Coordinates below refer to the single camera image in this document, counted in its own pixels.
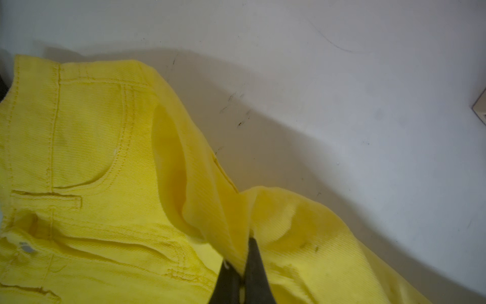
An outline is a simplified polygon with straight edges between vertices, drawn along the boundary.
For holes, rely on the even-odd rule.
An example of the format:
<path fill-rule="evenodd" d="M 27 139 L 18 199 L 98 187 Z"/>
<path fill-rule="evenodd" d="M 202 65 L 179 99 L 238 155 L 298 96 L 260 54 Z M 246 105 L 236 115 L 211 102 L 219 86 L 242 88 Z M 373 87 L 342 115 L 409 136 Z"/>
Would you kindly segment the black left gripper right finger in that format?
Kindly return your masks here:
<path fill-rule="evenodd" d="M 249 251 L 244 273 L 244 303 L 276 304 L 270 289 L 258 243 L 249 238 Z"/>

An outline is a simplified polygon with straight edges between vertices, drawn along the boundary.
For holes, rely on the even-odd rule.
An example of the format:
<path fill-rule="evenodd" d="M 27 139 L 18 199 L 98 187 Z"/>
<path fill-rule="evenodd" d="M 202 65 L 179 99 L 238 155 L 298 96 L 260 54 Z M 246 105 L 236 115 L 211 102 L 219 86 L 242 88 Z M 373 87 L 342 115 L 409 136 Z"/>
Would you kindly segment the yellow trousers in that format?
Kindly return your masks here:
<path fill-rule="evenodd" d="M 239 191 L 144 63 L 18 55 L 1 101 L 2 303 L 208 303 L 258 243 L 277 303 L 426 303 L 327 207 Z"/>

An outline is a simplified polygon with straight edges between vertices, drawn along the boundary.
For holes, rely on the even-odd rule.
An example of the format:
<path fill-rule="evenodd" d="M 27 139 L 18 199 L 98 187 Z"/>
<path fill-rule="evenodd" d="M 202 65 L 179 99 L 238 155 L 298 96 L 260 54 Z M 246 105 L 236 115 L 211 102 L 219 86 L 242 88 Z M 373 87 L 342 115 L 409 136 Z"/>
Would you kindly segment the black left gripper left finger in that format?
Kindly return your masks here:
<path fill-rule="evenodd" d="M 240 304 L 239 273 L 227 261 L 223 261 L 209 304 Z"/>

